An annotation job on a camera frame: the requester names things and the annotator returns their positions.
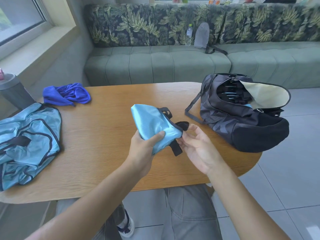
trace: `gray tumbler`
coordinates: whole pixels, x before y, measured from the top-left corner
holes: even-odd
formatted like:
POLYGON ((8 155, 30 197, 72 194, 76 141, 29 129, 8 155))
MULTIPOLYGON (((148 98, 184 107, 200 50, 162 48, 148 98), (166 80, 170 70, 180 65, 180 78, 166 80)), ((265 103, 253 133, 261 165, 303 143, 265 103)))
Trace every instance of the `gray tumbler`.
POLYGON ((16 75, 5 73, 3 78, 0 80, 0 94, 15 107, 23 110, 36 103, 16 75))

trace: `blue cloth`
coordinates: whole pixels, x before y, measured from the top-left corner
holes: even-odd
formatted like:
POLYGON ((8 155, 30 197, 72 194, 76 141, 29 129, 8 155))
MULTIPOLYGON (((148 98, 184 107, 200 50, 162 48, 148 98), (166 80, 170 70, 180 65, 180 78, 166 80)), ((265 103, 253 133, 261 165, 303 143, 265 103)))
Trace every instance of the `blue cloth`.
POLYGON ((182 129, 177 129, 174 123, 154 106, 135 104, 131 107, 131 113, 143 140, 165 131, 164 138, 154 145, 152 155, 160 152, 176 138, 182 137, 182 129))
POLYGON ((43 101, 58 106, 75 106, 73 102, 86 104, 91 96, 81 83, 68 84, 61 87, 46 87, 43 89, 43 101))
POLYGON ((29 183, 60 152, 61 116, 34 103, 0 121, 0 191, 29 183))

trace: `wood grain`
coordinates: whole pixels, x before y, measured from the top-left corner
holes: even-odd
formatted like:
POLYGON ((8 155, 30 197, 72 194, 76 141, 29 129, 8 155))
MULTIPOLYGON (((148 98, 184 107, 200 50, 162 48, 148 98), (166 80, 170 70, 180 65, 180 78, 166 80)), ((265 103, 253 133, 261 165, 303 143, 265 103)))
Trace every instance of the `wood grain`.
MULTIPOLYGON (((58 107, 62 117, 64 150, 32 182, 0 193, 0 201, 29 203, 82 197, 126 159, 136 126, 131 115, 134 104, 168 107, 173 122, 189 121, 185 108, 200 91, 196 82, 88 87, 92 101, 76 107, 58 107)), ((199 115, 198 101, 190 112, 199 115)), ((248 172, 261 153, 243 153, 231 147, 207 125, 199 125, 237 176, 248 172)), ((175 157, 170 147, 158 153, 150 173, 133 191, 208 183, 185 153, 175 157)))

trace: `light blue bag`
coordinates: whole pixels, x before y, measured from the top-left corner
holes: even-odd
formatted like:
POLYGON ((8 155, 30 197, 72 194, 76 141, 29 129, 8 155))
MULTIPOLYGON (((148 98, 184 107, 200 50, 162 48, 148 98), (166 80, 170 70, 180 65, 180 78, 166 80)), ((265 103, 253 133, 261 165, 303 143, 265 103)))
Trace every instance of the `light blue bag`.
POLYGON ((182 132, 188 129, 189 122, 181 121, 174 124, 170 120, 172 114, 166 107, 156 108, 145 104, 135 104, 131 107, 131 113, 143 140, 148 140, 160 131, 165 131, 164 138, 153 147, 152 155, 166 146, 171 147, 175 156, 182 153, 176 139, 182 137, 182 132))
POLYGON ((0 121, 0 191, 29 183, 60 152, 58 109, 34 103, 0 121))

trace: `sofa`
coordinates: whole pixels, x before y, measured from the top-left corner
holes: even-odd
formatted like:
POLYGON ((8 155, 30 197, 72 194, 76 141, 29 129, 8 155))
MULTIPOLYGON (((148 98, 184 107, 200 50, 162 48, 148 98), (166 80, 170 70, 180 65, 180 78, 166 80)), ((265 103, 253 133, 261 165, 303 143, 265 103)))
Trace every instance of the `sofa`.
POLYGON ((249 75, 287 89, 320 86, 320 7, 297 4, 90 4, 84 10, 94 50, 92 86, 202 82, 211 73, 249 75), (207 22, 205 54, 193 46, 207 22), (186 46, 192 24, 193 41, 186 46))

